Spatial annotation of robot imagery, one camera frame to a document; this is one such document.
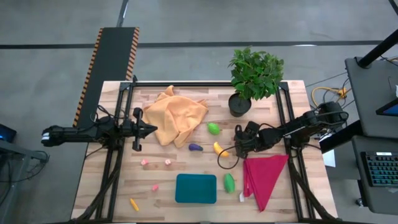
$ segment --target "keyboard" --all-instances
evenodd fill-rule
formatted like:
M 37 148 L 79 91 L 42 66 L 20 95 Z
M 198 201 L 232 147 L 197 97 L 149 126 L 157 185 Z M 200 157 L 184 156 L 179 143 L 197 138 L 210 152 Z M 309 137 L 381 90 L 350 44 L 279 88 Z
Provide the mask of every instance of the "keyboard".
M 398 187 L 398 152 L 362 152 L 372 187 Z

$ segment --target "wooden table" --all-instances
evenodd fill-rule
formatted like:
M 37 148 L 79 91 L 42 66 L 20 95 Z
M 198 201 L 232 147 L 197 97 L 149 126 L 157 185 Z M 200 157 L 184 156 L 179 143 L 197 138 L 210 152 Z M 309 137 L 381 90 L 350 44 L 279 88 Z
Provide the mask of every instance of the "wooden table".
M 294 114 L 300 116 L 310 110 L 307 92 L 303 81 L 288 81 Z M 116 106 L 120 82 L 104 82 L 99 104 L 113 113 Z M 145 107 L 154 102 L 157 95 L 165 87 L 135 87 L 132 108 Z M 279 114 L 275 96 L 259 101 L 252 100 L 252 107 L 243 117 L 230 115 L 228 98 L 234 92 L 232 87 L 180 87 L 175 88 L 176 95 L 187 96 L 193 100 L 205 99 L 208 113 L 201 124 L 195 129 L 186 146 L 177 149 L 174 144 L 161 146 L 154 134 L 141 141 L 142 152 L 133 151 L 132 140 L 126 140 L 123 163 L 119 180 L 118 196 L 114 209 L 114 222 L 293 222 L 297 221 L 294 200 L 290 184 L 289 170 L 284 167 L 272 192 L 266 210 L 259 213 L 256 201 L 249 197 L 239 202 L 239 193 L 243 189 L 243 160 L 232 170 L 223 170 L 217 165 L 217 155 L 213 143 L 218 141 L 223 148 L 233 145 L 234 127 L 241 124 L 246 127 L 248 121 L 269 123 L 279 126 Z M 219 124 L 221 134 L 212 136 L 206 127 L 207 122 Z M 203 146 L 203 152 L 191 152 L 189 143 Z M 98 143 L 91 143 L 87 153 L 99 148 Z M 285 154 L 283 141 L 272 149 L 264 152 L 250 153 L 249 157 L 268 157 Z M 91 155 L 84 163 L 80 184 L 76 195 L 72 218 L 79 216 L 98 193 L 106 157 L 106 150 Z M 323 163 L 322 154 L 318 149 L 307 147 L 303 150 L 307 168 L 308 181 L 312 192 L 320 203 L 333 216 L 337 216 L 331 189 Z M 149 164 L 142 167 L 140 161 L 147 159 Z M 164 161 L 170 159 L 171 166 Z M 233 164 L 235 156 L 222 159 L 224 166 Z M 236 191 L 227 194 L 224 191 L 223 177 L 230 172 L 236 181 Z M 175 180 L 178 174 L 214 174 L 217 176 L 217 202 L 208 204 L 177 203 L 175 197 Z M 152 192 L 154 184 L 159 185 L 157 192 Z M 140 210 L 136 212 L 129 199 L 133 198 Z M 305 217 L 307 209 L 303 193 L 300 194 Z

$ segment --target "red napkin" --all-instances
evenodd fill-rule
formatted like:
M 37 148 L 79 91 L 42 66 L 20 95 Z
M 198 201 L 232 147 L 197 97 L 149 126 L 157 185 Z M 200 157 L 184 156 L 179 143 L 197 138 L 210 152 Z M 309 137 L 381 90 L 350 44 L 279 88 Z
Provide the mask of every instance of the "red napkin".
M 288 155 L 246 159 L 243 162 L 243 195 L 254 193 L 260 212 L 266 209 L 276 180 L 284 168 Z

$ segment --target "gray floor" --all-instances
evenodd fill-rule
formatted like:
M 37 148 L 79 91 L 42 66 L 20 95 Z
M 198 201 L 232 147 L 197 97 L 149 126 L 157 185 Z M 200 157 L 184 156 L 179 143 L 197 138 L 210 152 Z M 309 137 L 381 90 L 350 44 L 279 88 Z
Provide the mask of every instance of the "gray floor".
M 0 44 L 93 43 L 98 29 L 116 25 L 122 0 L 3 0 Z M 130 0 L 124 26 L 141 28 L 140 42 L 381 40 L 398 17 L 387 0 Z M 310 84 L 345 71 L 344 59 L 374 46 L 255 47 L 285 60 L 285 79 Z M 139 49 L 134 73 L 140 80 L 225 80 L 233 47 Z M 68 220 L 80 178 L 84 144 L 44 148 L 41 131 L 69 126 L 92 50 L 0 50 L 0 123 L 18 130 L 16 143 L 46 150 L 40 175 L 22 184 L 15 223 Z M 394 47 L 384 56 L 398 55 Z M 339 88 L 346 75 L 317 86 Z M 316 100 L 322 101 L 322 91 Z M 353 99 L 349 94 L 347 102 Z M 355 104 L 345 108 L 356 121 Z M 372 223 L 396 218 L 358 208 L 353 180 L 330 177 L 339 217 Z

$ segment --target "yellow towel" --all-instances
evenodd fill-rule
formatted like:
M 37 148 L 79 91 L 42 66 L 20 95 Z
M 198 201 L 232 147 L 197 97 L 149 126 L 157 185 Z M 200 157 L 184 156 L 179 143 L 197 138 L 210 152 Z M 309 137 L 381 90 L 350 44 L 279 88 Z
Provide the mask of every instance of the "yellow towel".
M 195 102 L 175 96 L 173 86 L 169 86 L 157 96 L 154 104 L 144 108 L 143 120 L 157 126 L 155 135 L 162 146 L 174 141 L 175 146 L 182 147 L 207 111 L 205 100 Z

